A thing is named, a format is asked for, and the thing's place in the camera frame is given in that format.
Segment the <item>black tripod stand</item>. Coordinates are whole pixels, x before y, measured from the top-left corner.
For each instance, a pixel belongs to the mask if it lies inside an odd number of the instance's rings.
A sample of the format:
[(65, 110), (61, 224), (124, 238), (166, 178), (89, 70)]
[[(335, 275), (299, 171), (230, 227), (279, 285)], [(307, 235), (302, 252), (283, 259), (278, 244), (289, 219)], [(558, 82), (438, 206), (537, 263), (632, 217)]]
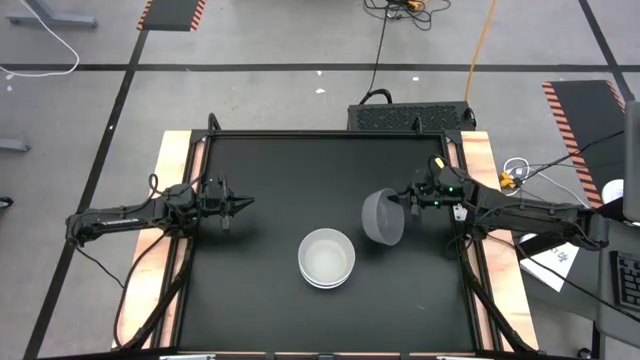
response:
[[(192, 143), (204, 142), (201, 170), (228, 160), (265, 183), (263, 165), (273, 160), (301, 173), (321, 199), (328, 196), (328, 183), (312, 174), (312, 164), (338, 175), (362, 168), (365, 155), (380, 159), (393, 147), (449, 152), (434, 134), (221, 131), (208, 140), (204, 131), (190, 131)], [(438, 220), (433, 241), (420, 238), (395, 263), (376, 258), (376, 246), (357, 224), (345, 225), (355, 244), (356, 267), (346, 284), (333, 290), (314, 288), (298, 273), (293, 248), (303, 229), (302, 211), (294, 210), (283, 235), (259, 237), (256, 258), (244, 246), (224, 253), (221, 237), (207, 232), (188, 241), (183, 262), (191, 261), (191, 272), (149, 343), (246, 356), (425, 356), (508, 348), (496, 321), (464, 285), (461, 264), (439, 253), (452, 233), (449, 218)]]

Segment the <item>black orange-striped floor mat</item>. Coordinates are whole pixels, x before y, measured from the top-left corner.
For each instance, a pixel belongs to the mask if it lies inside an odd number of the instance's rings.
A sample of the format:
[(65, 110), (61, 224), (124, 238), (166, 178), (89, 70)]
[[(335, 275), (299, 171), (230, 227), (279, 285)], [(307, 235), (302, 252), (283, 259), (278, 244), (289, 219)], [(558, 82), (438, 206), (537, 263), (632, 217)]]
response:
[(147, 0), (137, 29), (140, 31), (195, 32), (207, 0)]
[(605, 186), (624, 178), (621, 97), (607, 80), (545, 82), (542, 89), (588, 204), (605, 204)]

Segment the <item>grey desk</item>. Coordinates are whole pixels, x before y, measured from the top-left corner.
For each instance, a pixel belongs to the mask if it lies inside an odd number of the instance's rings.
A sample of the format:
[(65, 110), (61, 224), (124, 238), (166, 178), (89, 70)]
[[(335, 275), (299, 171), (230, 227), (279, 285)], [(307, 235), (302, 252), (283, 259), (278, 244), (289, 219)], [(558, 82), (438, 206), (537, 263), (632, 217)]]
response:
[(640, 255), (640, 227), (611, 222), (609, 245), (599, 253), (598, 297), (604, 301), (597, 310), (596, 327), (604, 335), (640, 348), (640, 312), (616, 304), (613, 296), (610, 252)]

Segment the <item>black computer tower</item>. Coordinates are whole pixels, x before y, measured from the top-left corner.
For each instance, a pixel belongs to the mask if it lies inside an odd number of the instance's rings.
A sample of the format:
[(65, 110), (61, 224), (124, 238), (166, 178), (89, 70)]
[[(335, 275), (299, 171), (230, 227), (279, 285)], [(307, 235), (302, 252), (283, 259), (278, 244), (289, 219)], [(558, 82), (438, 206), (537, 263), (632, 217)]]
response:
[(462, 101), (351, 105), (347, 129), (352, 131), (474, 131), (475, 114)]

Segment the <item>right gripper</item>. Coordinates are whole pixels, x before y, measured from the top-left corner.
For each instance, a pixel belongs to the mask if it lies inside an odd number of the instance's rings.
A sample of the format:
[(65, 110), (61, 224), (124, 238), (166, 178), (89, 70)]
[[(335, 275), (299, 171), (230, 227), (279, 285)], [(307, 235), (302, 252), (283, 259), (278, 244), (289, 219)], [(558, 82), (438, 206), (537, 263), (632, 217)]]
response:
[(465, 183), (466, 173), (456, 167), (417, 170), (408, 188), (389, 195), (388, 199), (409, 206), (410, 214), (419, 216), (427, 207), (462, 205), (465, 202)]

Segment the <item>dark grey bowl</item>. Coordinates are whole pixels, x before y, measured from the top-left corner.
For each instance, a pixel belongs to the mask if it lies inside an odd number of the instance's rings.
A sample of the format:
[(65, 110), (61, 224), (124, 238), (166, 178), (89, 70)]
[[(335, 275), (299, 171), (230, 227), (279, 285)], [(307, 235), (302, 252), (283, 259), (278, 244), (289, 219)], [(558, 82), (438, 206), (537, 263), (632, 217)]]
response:
[(367, 237), (379, 244), (395, 246), (403, 236), (405, 216), (403, 207), (390, 200), (397, 193), (381, 189), (370, 194), (361, 210), (362, 228)]

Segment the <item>black keyboard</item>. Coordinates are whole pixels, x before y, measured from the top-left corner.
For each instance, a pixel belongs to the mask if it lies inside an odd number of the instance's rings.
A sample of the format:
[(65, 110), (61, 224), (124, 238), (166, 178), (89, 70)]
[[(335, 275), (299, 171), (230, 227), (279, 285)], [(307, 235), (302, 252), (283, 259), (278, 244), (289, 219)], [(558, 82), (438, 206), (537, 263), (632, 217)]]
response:
[(610, 264), (616, 304), (640, 312), (640, 255), (611, 251)]

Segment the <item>grey table leg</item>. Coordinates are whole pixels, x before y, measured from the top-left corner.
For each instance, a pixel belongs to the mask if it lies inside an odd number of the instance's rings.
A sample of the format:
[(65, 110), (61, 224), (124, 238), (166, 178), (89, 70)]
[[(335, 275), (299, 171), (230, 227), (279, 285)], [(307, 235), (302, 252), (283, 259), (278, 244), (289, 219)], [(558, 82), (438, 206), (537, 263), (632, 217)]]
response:
[(98, 22), (95, 17), (78, 14), (60, 13), (52, 10), (45, 0), (20, 0), (27, 9), (26, 13), (8, 13), (6, 19), (14, 24), (38, 23), (53, 26), (81, 26), (96, 28)]

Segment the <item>grey monitor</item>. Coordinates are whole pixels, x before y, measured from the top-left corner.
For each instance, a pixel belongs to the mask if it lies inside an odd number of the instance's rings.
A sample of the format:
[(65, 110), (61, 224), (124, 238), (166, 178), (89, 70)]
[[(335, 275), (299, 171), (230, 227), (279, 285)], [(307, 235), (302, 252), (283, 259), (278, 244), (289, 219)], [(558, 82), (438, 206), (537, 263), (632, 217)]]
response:
[(640, 102), (626, 104), (624, 123), (625, 175), (623, 213), (640, 223)]

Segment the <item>white ceramic bowl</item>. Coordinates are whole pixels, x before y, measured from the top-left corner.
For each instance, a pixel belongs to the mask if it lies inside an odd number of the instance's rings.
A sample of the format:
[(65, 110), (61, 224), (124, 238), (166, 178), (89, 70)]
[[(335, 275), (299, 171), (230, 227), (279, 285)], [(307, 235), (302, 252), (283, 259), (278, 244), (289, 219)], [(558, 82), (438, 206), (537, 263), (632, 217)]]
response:
[(349, 274), (322, 279), (312, 277), (309, 273), (305, 272), (301, 272), (301, 275), (309, 285), (321, 290), (335, 289), (344, 284), (349, 278)]

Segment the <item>white paper sheet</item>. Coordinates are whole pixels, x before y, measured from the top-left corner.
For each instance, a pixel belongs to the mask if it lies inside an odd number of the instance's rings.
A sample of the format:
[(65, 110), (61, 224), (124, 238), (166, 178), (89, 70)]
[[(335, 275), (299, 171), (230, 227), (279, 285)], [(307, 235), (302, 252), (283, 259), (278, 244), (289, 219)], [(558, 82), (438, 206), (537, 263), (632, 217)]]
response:
[(520, 267), (541, 283), (560, 292), (578, 253), (578, 247), (567, 243), (521, 260)]

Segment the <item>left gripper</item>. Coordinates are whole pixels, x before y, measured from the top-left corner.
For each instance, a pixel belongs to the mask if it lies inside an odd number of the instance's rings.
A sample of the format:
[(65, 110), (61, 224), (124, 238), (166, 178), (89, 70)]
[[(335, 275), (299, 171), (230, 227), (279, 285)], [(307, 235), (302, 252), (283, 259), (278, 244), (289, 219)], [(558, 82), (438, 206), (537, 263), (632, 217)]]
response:
[(216, 186), (209, 185), (205, 196), (204, 212), (207, 216), (220, 217), (223, 231), (231, 229), (231, 218), (255, 201), (252, 196), (234, 195), (224, 174), (217, 177)]

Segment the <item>light grey bowl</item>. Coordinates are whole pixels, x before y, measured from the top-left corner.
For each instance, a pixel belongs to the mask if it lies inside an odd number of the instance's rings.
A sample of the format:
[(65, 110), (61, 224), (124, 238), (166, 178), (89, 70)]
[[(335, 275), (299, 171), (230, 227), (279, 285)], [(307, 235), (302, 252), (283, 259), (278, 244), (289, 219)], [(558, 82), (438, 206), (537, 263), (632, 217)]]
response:
[(351, 275), (355, 266), (355, 248), (341, 231), (320, 228), (307, 234), (298, 248), (300, 273), (315, 278)]

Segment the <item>white cup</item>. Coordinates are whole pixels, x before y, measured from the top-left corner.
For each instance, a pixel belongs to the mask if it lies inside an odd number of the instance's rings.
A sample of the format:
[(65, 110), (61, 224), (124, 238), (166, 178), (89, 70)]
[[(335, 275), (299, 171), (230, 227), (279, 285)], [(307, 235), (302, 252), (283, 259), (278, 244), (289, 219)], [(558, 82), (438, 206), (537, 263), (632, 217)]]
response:
[(601, 192), (602, 201), (608, 204), (624, 195), (624, 180), (614, 179), (607, 182)]

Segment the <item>wooden table side board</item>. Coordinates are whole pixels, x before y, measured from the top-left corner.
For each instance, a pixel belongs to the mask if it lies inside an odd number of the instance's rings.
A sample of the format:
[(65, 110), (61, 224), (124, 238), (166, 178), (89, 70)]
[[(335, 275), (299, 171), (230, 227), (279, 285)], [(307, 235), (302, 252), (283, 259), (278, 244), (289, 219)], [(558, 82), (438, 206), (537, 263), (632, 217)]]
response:
[[(486, 132), (463, 131), (461, 143), (449, 143), (448, 151), (452, 165), (463, 164), (472, 178), (491, 188), (500, 187)], [(474, 274), (489, 287), (493, 301), (511, 327), (527, 345), (537, 348), (523, 277), (512, 245), (511, 233), (497, 230), (490, 233), (489, 239), (471, 245), (467, 255)]]
[[(201, 170), (204, 142), (191, 142), (192, 132), (164, 133), (154, 173), (159, 188), (194, 180)], [(142, 230), (138, 234), (127, 288), (116, 315), (114, 341), (124, 344), (135, 333), (176, 278), (183, 263), (188, 240), (163, 236), (159, 229)]]

